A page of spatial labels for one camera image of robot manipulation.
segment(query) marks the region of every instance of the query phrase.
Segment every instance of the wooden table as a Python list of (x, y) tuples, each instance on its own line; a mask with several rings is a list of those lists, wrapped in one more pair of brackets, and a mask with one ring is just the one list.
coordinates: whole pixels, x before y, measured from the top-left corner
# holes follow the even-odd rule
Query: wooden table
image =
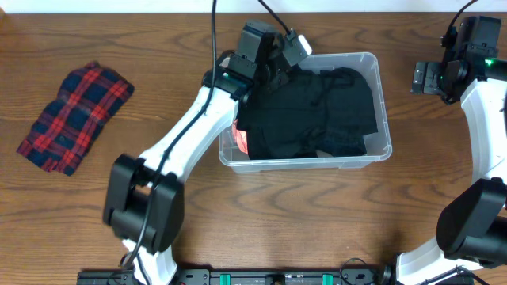
[[(414, 64), (438, 61), (453, 13), (284, 14), (314, 53), (379, 59), (394, 153), (365, 169), (236, 174), (215, 142), (185, 185), (179, 262), (215, 268), (337, 268), (350, 257), (388, 262), (436, 233), (442, 209), (471, 182), (459, 104), (410, 94)], [(490, 14), (507, 20), (506, 13)], [(220, 14), (219, 50), (245, 19)], [(109, 170), (156, 143), (192, 104), (211, 66), (207, 14), (7, 15), (0, 20), (0, 284), (72, 284), (82, 268), (114, 268), (125, 253), (101, 221)], [(507, 28), (499, 48), (507, 55)], [(72, 177), (16, 154), (67, 73), (90, 60), (136, 91)], [(482, 270), (507, 282), (507, 268)]]

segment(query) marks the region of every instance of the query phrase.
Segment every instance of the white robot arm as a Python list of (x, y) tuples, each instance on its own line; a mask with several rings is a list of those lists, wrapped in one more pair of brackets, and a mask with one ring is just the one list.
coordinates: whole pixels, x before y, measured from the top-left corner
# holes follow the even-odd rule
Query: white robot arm
[[(145, 159), (144, 166), (150, 169), (157, 169), (164, 150), (174, 141), (174, 138), (181, 130), (189, 124), (190, 120), (203, 108), (208, 98), (209, 88), (203, 86), (199, 90), (197, 99), (192, 107), (186, 112), (181, 120), (149, 150), (144, 151), (139, 157)], [(226, 127), (234, 122), (238, 113), (238, 101), (231, 99), (231, 94), (219, 88), (214, 88), (212, 99), (205, 114), (203, 114), (185, 133), (181, 140), (174, 146), (169, 159), (162, 169), (162, 175), (174, 173), (177, 179), (184, 183), (193, 167), (199, 161), (210, 144)], [(124, 240), (124, 245), (129, 251), (135, 248), (135, 242)], [(151, 285), (167, 285), (176, 273), (177, 265), (173, 260), (171, 247), (162, 251), (150, 254), (146, 248), (139, 249), (139, 257), (134, 260), (134, 276), (137, 280), (147, 284), (141, 269), (150, 279)]]
[[(116, 160), (103, 219), (134, 252), (134, 276), (141, 283), (167, 285), (176, 272), (170, 244), (183, 221), (183, 184), (200, 157), (218, 134), (233, 124), (240, 105), (248, 104), (256, 95), (256, 86), (269, 84), (271, 90), (282, 86), (288, 79), (286, 73), (311, 54), (304, 36), (286, 31), (288, 34), (282, 36), (269, 24), (247, 21), (238, 50), (223, 53), (215, 67), (215, 78), (212, 72), (206, 73), (197, 99), (173, 129), (137, 160), (126, 155)], [(208, 98), (211, 82), (215, 87)], [(203, 108), (206, 112), (195, 120)], [(161, 162), (170, 145), (173, 149), (169, 157)], [(137, 193), (136, 185), (151, 187), (160, 165), (163, 178), (156, 185), (156, 196), (147, 198)], [(154, 209), (149, 206), (150, 199)], [(148, 212), (153, 214), (144, 218)], [(139, 250), (135, 249), (136, 243), (142, 245)]]
[(444, 209), (435, 237), (397, 258), (396, 281), (405, 285), (435, 284), (459, 268), (471, 271), (507, 262), (501, 250), (507, 241), (494, 237), (507, 227), (497, 217), (507, 193), (502, 182), (507, 180), (507, 64), (494, 58), (501, 21), (467, 17), (457, 33), (452, 26), (467, 6), (442, 36), (443, 62), (416, 65), (412, 92), (441, 95), (448, 104), (461, 101), (471, 137), (472, 186)]
[[(470, 129), (474, 165), (472, 184), (480, 178), (490, 180), (500, 177), (507, 181), (507, 135), (502, 112), (506, 94), (507, 82), (493, 79), (487, 82), (474, 80), (461, 97), (461, 107), (465, 111)], [(456, 267), (470, 271), (482, 268), (477, 260), (446, 258), (436, 237), (411, 252), (402, 253), (396, 261), (396, 280), (405, 285), (424, 283), (431, 277)]]

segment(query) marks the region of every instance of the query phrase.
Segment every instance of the plastic storage bin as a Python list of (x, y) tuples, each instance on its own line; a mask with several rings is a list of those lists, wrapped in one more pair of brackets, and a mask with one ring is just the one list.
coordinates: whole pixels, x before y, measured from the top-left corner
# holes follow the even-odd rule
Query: plastic storage bin
[(319, 153), (318, 158), (270, 159), (254, 160), (248, 154), (241, 152), (232, 136), (231, 127), (219, 136), (220, 161), (237, 173), (257, 172), (274, 169), (359, 169), (372, 162), (388, 159), (393, 151), (389, 126), (387, 124), (386, 106), (383, 101), (382, 83), (380, 82), (379, 62), (369, 52), (349, 54), (310, 55), (299, 66), (304, 70), (333, 70), (339, 67), (349, 67), (359, 71), (366, 78), (372, 89), (373, 104), (379, 132), (365, 135), (364, 143), (367, 153), (363, 156), (334, 158), (328, 154)]

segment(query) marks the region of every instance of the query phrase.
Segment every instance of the red plaid shirt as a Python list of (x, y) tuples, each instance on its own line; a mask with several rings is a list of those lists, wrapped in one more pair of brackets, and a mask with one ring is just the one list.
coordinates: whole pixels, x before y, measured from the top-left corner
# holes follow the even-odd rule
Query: red plaid shirt
[(133, 92), (132, 84), (98, 63), (72, 71), (17, 152), (45, 171), (72, 175)]

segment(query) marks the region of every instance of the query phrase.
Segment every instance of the green connector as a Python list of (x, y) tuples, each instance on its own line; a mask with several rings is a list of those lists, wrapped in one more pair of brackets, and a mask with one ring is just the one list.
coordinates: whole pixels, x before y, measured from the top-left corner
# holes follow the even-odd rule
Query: green connector
[(220, 275), (220, 285), (231, 285), (231, 276), (228, 274)]
[(322, 285), (333, 285), (333, 275), (331, 274), (322, 275)]

